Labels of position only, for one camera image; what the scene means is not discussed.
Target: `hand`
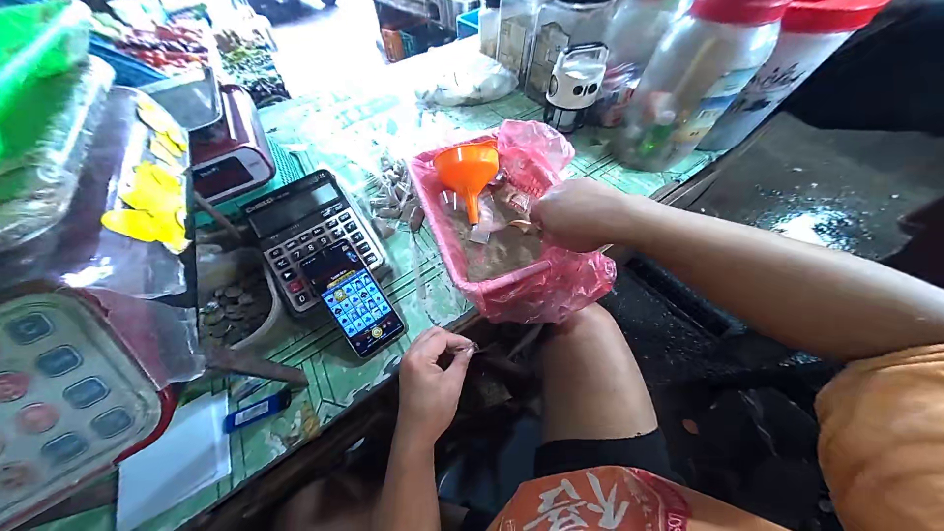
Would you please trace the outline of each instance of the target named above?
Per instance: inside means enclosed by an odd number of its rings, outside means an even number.
[[[455,357],[443,370],[436,361],[446,349]],[[416,337],[400,361],[398,431],[422,444],[436,442],[456,416],[473,351],[472,341],[438,327]]]
[[[551,244],[589,252],[616,243],[627,230],[629,197],[592,179],[565,180],[541,196],[531,221]]]

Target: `orange shirt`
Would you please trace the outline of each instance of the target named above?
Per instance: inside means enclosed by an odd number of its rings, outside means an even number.
[[[944,530],[944,345],[850,363],[817,396],[819,459],[847,531]],[[646,471],[522,484],[489,531],[783,530]]]

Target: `knee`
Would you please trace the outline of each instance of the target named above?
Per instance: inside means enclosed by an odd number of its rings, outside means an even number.
[[[557,334],[598,335],[606,329],[619,328],[610,312],[597,303],[590,304],[555,327]]]

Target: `orange funnel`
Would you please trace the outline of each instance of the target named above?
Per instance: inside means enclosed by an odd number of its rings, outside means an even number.
[[[443,151],[432,160],[436,173],[450,190],[465,199],[469,223],[479,223],[479,193],[498,173],[495,140],[462,144]]]

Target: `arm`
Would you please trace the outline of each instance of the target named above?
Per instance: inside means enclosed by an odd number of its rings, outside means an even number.
[[[944,290],[899,271],[592,180],[552,188],[532,213],[558,245],[636,248],[785,345],[851,361],[944,343]]]
[[[439,529],[433,446],[456,415],[471,345],[460,335],[430,328],[403,355],[400,405],[375,531]],[[446,349],[459,352],[443,370],[436,361]]]

